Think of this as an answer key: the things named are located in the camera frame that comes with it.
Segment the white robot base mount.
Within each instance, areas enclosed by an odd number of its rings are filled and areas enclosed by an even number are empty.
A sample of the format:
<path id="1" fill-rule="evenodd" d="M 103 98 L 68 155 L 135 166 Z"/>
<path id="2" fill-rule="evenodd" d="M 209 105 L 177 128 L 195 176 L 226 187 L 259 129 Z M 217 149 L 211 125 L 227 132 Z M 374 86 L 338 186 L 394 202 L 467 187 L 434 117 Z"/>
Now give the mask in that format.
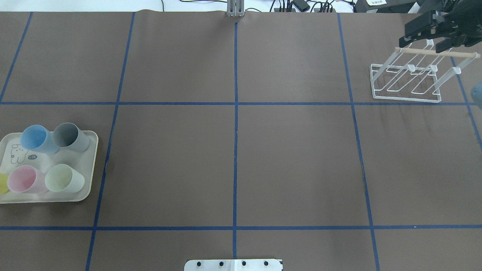
<path id="1" fill-rule="evenodd" d="M 199 259 L 185 263 L 184 271 L 282 271 L 281 259 Z"/>

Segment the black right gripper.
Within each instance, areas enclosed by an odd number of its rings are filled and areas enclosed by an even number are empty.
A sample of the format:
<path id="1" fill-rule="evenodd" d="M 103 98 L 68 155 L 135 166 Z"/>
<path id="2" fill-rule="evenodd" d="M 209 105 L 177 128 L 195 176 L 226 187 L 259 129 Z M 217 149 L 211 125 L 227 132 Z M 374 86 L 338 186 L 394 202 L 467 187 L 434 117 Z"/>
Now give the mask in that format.
<path id="1" fill-rule="evenodd" d="M 444 37 L 435 45 L 436 53 L 461 45 L 471 47 L 482 39 L 482 3 L 480 0 L 459 0 L 451 12 L 439 15 L 436 10 L 424 12 L 405 24 L 399 48 L 420 40 Z"/>

